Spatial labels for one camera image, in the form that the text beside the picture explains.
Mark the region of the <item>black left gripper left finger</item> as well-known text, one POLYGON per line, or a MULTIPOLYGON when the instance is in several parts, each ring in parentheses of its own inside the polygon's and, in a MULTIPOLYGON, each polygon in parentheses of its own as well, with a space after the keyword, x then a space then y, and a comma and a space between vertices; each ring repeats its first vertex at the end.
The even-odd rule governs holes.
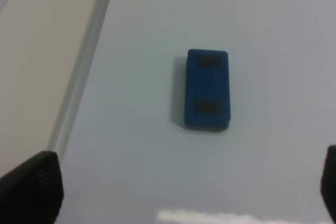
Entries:
POLYGON ((1 223, 55 223, 63 199, 58 155, 41 151, 1 177, 1 223))

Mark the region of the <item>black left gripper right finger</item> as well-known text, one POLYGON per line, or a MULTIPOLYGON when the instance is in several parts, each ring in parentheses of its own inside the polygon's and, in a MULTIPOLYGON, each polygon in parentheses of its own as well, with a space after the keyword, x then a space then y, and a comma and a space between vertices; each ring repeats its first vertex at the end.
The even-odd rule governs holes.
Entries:
POLYGON ((321 177, 321 195, 326 209, 335 223, 335 186, 336 186, 336 163, 335 163, 335 145, 330 145, 327 149, 327 155, 324 162, 321 177))

